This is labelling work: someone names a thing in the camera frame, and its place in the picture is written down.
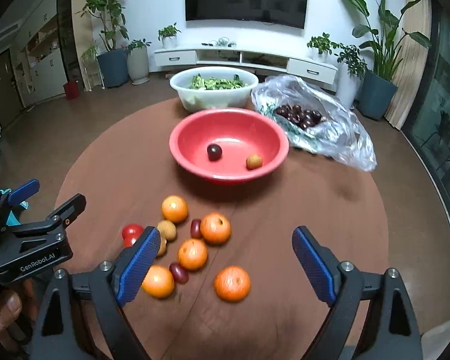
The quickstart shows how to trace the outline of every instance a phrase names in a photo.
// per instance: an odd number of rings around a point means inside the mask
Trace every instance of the human hand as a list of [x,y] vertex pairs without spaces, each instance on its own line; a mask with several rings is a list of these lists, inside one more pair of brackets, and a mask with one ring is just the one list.
[[10,337],[7,328],[15,322],[22,312],[22,301],[15,291],[4,290],[0,293],[0,342],[6,350],[18,352],[19,345]]

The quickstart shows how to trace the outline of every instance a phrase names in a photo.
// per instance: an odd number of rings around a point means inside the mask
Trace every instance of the red plastic bowl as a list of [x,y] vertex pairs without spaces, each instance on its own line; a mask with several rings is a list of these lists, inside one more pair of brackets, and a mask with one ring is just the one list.
[[[207,146],[216,143],[222,158],[210,161]],[[200,111],[173,129],[170,151],[189,172],[219,183],[238,184],[264,176],[280,166],[288,154],[288,138],[271,119],[245,109]],[[262,167],[248,170],[249,155],[262,157]]]

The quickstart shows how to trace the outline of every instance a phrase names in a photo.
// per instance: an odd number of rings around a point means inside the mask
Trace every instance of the metal bolt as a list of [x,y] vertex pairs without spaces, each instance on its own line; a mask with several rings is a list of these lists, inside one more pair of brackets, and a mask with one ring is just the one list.
[[400,276],[400,273],[395,268],[390,268],[388,270],[388,274],[393,277],[394,279],[398,278]]
[[98,268],[101,271],[104,271],[104,272],[108,271],[111,267],[112,267],[112,262],[111,261],[102,261],[100,263],[100,265],[98,266]]
[[353,271],[354,270],[354,265],[351,263],[351,262],[349,262],[349,261],[344,261],[344,262],[342,262],[342,268],[343,268],[343,270],[345,271],[345,272],[350,272],[350,271]]
[[57,279],[61,279],[61,278],[63,278],[65,276],[65,273],[66,273],[65,269],[57,269],[55,271],[55,277]]

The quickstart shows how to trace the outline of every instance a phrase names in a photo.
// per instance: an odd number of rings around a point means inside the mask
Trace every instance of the red date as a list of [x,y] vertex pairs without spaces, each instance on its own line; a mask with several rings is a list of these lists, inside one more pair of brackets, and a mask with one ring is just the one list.
[[188,272],[179,263],[171,263],[169,270],[177,283],[185,284],[188,281]]
[[190,225],[190,235],[192,238],[200,239],[202,238],[202,233],[200,232],[201,219],[194,219]]

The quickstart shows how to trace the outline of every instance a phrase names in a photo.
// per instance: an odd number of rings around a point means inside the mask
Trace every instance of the white tv cabinet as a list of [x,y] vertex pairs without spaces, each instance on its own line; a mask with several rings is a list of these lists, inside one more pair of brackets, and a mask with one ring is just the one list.
[[240,47],[183,45],[155,50],[155,63],[160,67],[183,65],[228,65],[288,73],[332,85],[337,67],[309,58],[275,54],[270,51]]

